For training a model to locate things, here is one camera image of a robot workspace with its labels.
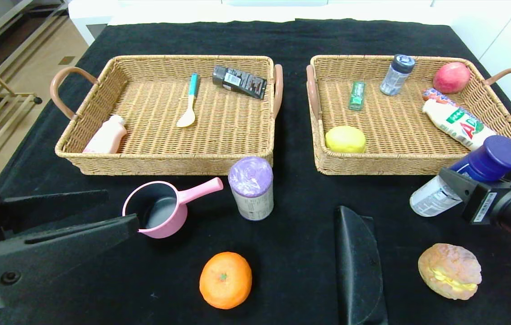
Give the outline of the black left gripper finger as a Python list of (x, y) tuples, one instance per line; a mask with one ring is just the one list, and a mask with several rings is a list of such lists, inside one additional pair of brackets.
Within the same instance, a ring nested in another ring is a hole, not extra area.
[(26, 231), (104, 204), (107, 190), (0, 197), (0, 230)]
[(130, 214), (1, 241), (3, 308), (131, 238), (138, 229), (137, 215)]

